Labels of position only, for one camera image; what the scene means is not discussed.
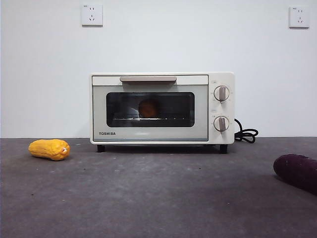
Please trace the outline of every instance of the oven door handle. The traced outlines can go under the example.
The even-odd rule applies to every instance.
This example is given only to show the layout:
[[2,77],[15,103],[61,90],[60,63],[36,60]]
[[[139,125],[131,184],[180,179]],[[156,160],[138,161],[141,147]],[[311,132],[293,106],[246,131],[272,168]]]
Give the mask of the oven door handle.
[[123,76],[121,82],[176,82],[176,76]]

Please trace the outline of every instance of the control knob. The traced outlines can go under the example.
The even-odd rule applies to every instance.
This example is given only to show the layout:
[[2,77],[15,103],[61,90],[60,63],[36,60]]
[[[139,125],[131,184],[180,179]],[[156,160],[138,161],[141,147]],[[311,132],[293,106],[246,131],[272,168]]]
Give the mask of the control knob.
[[229,97],[229,89],[226,86],[216,87],[216,89],[213,92],[213,95],[218,101],[223,102],[227,100]]
[[217,131],[225,131],[229,128],[229,120],[220,116],[213,121],[213,125]]

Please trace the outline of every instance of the glass window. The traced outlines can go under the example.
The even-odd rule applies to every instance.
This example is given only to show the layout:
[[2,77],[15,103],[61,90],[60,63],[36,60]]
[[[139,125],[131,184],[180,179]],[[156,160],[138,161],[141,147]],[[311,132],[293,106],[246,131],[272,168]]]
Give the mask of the glass window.
[[191,92],[108,93],[106,121],[109,127],[191,127],[195,96]]

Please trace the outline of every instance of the electrical outlet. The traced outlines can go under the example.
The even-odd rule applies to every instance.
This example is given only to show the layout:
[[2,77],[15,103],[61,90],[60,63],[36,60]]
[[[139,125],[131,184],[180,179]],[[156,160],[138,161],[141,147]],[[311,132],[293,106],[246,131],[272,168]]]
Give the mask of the electrical outlet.
[[81,11],[81,23],[83,26],[103,25],[103,6],[95,4],[85,4]]
[[290,28],[309,28],[310,13],[307,6],[291,6],[289,8]]

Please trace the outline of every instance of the yellow squash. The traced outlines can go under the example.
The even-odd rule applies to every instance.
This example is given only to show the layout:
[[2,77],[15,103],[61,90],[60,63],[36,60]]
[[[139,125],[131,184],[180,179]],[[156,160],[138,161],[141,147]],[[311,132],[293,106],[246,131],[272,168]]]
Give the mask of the yellow squash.
[[70,152],[70,146],[64,140],[36,140],[29,145],[30,153],[35,157],[63,160]]

